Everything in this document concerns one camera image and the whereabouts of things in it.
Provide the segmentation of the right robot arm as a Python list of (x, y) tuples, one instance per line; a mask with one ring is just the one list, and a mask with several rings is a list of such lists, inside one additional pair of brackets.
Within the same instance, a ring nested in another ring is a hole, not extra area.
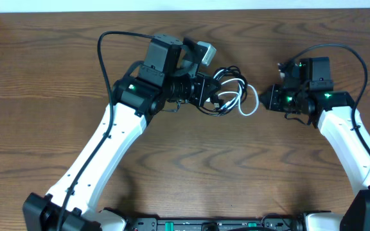
[(328, 140), (346, 172), (355, 195), (343, 215), (311, 211), (298, 215), (291, 230), (370, 230), (370, 135), (356, 103), (346, 91), (335, 91), (327, 57), (304, 58), (278, 65), (280, 84), (260, 95), (267, 110), (288, 120), (308, 116)]

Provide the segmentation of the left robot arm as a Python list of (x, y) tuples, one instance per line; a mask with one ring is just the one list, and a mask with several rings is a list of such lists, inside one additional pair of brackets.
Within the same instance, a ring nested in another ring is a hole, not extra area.
[(167, 102), (200, 107), (220, 90), (215, 79), (199, 71), (215, 56), (210, 43), (165, 34), (149, 41), (145, 59), (106, 85), (105, 113), (73, 165), (44, 196), (27, 197), (22, 212), (28, 230), (124, 230), (125, 218), (97, 209), (124, 154)]

